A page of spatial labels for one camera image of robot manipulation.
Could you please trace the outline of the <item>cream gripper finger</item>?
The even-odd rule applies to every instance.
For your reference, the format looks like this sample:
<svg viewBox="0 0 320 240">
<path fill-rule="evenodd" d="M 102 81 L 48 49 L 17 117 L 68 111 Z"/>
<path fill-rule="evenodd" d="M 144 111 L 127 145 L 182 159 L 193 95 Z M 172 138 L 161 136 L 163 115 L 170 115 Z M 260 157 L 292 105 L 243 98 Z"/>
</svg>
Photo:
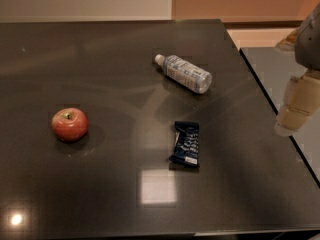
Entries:
<svg viewBox="0 0 320 240">
<path fill-rule="evenodd" d="M 298 132 L 320 108 L 320 71 L 308 69 L 302 76 L 292 76 L 276 117 L 275 132 L 291 136 Z"/>
</svg>

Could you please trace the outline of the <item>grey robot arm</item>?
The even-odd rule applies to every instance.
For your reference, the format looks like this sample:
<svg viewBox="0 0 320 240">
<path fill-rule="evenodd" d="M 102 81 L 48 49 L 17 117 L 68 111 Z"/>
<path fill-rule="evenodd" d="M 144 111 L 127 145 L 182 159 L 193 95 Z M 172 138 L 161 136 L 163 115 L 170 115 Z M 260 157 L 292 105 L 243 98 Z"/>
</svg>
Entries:
<svg viewBox="0 0 320 240">
<path fill-rule="evenodd" d="M 306 72 L 292 76 L 287 83 L 274 127 L 280 136 L 298 132 L 320 108 L 320 4 L 297 29 L 293 51 L 295 61 Z"/>
</svg>

